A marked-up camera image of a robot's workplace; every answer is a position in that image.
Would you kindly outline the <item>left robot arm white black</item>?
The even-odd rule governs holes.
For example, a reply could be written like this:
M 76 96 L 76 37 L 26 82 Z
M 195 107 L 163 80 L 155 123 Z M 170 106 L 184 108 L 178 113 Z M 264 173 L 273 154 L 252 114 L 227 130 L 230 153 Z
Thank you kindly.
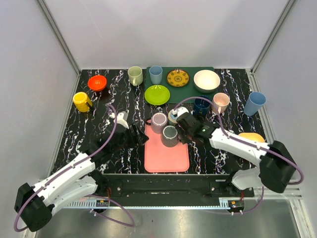
M 113 192 L 97 169 L 116 151 L 143 146 L 148 137 L 135 125 L 117 125 L 106 131 L 66 166 L 35 185 L 25 183 L 18 189 L 14 210 L 14 229 L 20 232 L 22 220 L 32 232 L 43 228 L 63 207 L 85 196 L 109 196 Z

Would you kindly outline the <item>blue cup on mat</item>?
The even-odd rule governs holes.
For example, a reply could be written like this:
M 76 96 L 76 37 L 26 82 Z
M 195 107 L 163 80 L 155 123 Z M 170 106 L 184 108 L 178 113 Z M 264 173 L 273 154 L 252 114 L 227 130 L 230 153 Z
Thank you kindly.
M 150 67 L 149 73 L 150 73 L 150 79 L 151 79 L 152 84 L 158 85 L 161 83 L 162 72 L 163 72 L 162 67 L 160 67 L 158 65 L 154 65 L 154 66 Z

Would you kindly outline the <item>yellow patterned plate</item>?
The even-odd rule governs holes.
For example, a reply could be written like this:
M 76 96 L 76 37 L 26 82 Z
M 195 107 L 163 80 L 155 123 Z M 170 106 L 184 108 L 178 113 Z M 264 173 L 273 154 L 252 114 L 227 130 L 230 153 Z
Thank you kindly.
M 174 69 L 167 74 L 166 80 L 173 87 L 184 87 L 189 83 L 190 76 L 182 69 Z

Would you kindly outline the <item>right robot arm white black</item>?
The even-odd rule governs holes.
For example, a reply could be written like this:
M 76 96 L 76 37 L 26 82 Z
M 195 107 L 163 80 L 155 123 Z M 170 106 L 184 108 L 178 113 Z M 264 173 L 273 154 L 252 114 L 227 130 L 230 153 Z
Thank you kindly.
M 234 197 L 247 188 L 259 186 L 283 193 L 295 172 L 294 160 L 279 141 L 272 144 L 252 141 L 216 124 L 201 123 L 190 113 L 183 113 L 176 122 L 182 143 L 196 142 L 224 150 L 254 165 L 254 168 L 238 170 L 230 176 L 225 184 L 229 196 Z

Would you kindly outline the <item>blue cup at right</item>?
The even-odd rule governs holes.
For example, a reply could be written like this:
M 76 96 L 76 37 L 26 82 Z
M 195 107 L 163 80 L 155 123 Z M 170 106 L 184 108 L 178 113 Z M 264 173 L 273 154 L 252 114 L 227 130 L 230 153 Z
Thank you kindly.
M 266 97 L 261 92 L 252 92 L 244 106 L 244 114 L 253 116 L 264 104 Z

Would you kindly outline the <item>grey mug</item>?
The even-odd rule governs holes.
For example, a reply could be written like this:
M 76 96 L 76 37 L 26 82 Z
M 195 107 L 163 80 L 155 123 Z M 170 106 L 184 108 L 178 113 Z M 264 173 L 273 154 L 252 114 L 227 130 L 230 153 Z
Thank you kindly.
M 178 144 L 178 131 L 176 127 L 167 125 L 161 133 L 161 141 L 166 147 L 174 147 Z

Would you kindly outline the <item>light green mug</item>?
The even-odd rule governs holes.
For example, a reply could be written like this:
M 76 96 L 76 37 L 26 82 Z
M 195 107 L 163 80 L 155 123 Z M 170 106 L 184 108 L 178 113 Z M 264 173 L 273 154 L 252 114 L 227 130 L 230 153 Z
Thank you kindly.
M 143 71 L 138 66 L 133 66 L 128 69 L 129 81 L 133 86 L 138 86 L 143 82 Z

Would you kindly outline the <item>navy blue mug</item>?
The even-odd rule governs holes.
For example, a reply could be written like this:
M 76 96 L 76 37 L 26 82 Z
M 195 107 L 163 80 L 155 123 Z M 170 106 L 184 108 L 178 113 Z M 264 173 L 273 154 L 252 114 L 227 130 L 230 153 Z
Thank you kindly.
M 195 99 L 193 107 L 193 115 L 206 116 L 210 111 L 211 104 L 203 99 Z

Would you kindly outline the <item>dark green mat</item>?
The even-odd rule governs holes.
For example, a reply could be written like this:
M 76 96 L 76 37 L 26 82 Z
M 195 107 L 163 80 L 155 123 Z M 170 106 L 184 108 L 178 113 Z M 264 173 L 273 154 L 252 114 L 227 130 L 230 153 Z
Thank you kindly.
M 146 69 L 146 79 L 145 79 L 145 91 L 150 87 L 153 86 L 151 79 L 150 79 L 150 73 L 149 73 L 149 67 Z M 186 71 L 190 76 L 189 83 L 184 87 L 173 87 L 167 83 L 166 77 L 167 74 L 176 69 L 175 67 L 163 67 L 162 72 L 162 80 L 160 85 L 165 86 L 170 91 L 170 98 L 167 103 L 169 104 L 178 104 L 182 100 L 189 98 L 189 97 L 196 97 L 196 96 L 202 96 L 206 95 L 209 99 L 212 99 L 214 94 L 218 93 L 218 89 L 216 89 L 214 92 L 211 93 L 202 93 L 198 91 L 195 88 L 194 85 L 194 75 L 200 71 L 200 70 L 211 70 L 214 71 L 213 67 L 180 67 L 180 69 Z

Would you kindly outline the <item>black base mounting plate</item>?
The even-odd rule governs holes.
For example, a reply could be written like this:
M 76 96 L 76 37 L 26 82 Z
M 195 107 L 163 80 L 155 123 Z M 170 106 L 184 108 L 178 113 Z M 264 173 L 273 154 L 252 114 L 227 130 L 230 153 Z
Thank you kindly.
M 97 179 L 96 195 L 122 197 L 131 193 L 195 193 L 212 197 L 255 196 L 252 188 L 239 190 L 229 183 L 229 175 L 194 174 L 105 174 Z

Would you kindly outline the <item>purple mug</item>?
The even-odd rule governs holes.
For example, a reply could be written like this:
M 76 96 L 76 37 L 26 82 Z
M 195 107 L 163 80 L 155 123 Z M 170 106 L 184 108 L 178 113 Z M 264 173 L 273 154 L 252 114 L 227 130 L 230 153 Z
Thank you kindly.
M 161 134 L 162 130 L 167 126 L 168 119 L 163 113 L 155 113 L 151 117 L 151 128 L 156 134 Z

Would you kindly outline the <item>white bowl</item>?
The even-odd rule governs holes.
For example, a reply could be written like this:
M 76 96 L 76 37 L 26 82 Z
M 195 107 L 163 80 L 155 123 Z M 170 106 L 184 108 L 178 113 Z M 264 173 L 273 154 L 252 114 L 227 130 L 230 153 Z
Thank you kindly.
M 194 75 L 194 85 L 202 93 L 211 93 L 219 87 L 220 77 L 214 71 L 200 70 Z

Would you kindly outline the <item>lime green plate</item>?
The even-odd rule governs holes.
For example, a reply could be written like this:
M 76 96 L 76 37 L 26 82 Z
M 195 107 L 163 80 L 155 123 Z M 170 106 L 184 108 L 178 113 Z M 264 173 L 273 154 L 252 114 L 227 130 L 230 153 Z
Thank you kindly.
M 145 91 L 145 100 L 154 106 L 167 103 L 169 98 L 170 91 L 163 85 L 153 85 Z

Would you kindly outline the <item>aluminium frame post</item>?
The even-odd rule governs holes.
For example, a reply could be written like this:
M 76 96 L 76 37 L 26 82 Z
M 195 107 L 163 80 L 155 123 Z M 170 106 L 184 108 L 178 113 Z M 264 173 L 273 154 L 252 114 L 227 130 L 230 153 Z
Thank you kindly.
M 264 57 L 266 56 L 268 50 L 270 49 L 272 43 L 274 42 L 276 36 L 278 35 L 281 27 L 284 25 L 288 15 L 292 11 L 293 7 L 297 3 L 297 0 L 288 0 L 285 7 L 283 8 L 279 18 L 277 19 L 268 39 L 266 40 L 259 56 L 257 57 L 254 65 L 250 69 L 252 74 L 255 74 L 257 69 L 259 68 L 260 64 L 262 63 Z
M 45 0 L 36 0 L 37 5 L 39 6 L 40 11 L 42 12 L 44 18 L 46 19 L 48 25 L 50 26 L 54 36 L 56 37 L 62 51 L 64 52 L 66 58 L 68 59 L 72 69 L 76 73 L 76 75 L 79 75 L 81 72 L 80 67 L 78 66 L 73 54 L 71 53 L 54 17 L 51 13 L 49 7 L 47 6 L 47 3 Z

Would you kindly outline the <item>pink mug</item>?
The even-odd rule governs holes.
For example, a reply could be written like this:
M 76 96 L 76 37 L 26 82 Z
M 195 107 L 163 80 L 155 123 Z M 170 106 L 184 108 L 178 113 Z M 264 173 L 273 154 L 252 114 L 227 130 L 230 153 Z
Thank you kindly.
M 225 93 L 216 93 L 212 100 L 212 111 L 214 113 L 223 113 L 230 103 L 230 97 Z

